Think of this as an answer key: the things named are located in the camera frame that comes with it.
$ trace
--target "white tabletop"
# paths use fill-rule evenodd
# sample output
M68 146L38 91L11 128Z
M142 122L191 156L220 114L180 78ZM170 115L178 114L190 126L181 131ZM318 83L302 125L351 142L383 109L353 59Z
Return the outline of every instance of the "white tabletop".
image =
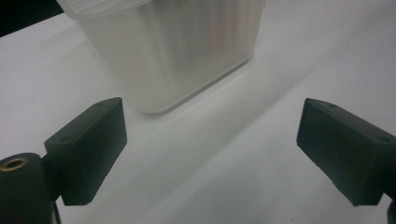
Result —
M0 38L0 158L123 97L129 142L64 224L386 223L353 207L296 146L306 97L396 134L396 1L267 0L255 56L177 109L137 112L64 14Z

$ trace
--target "plastic container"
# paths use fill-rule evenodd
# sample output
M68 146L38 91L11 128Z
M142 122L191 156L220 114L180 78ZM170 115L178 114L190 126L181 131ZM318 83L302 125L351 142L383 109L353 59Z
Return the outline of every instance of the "plastic container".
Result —
M136 107L176 106L252 55L264 0L57 0Z

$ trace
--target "table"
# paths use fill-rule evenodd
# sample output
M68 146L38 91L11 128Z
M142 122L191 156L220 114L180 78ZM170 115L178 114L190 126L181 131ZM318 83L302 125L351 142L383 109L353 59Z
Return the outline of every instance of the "table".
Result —
M353 207L296 146L307 97L396 134L396 2L268 0L253 59L184 105L137 112L64 14L0 38L0 157L121 96L129 142L92 203L64 224L386 223Z

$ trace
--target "translucent plastic bin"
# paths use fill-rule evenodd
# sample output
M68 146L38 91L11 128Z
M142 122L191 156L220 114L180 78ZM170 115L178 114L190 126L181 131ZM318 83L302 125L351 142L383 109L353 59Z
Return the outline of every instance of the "translucent plastic bin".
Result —
M146 113L172 108L252 55L264 0L57 0Z

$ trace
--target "dark background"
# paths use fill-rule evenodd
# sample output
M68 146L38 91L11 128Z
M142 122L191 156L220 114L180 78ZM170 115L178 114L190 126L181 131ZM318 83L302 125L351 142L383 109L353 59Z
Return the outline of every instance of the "dark background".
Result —
M56 0L0 0L0 36L63 12Z

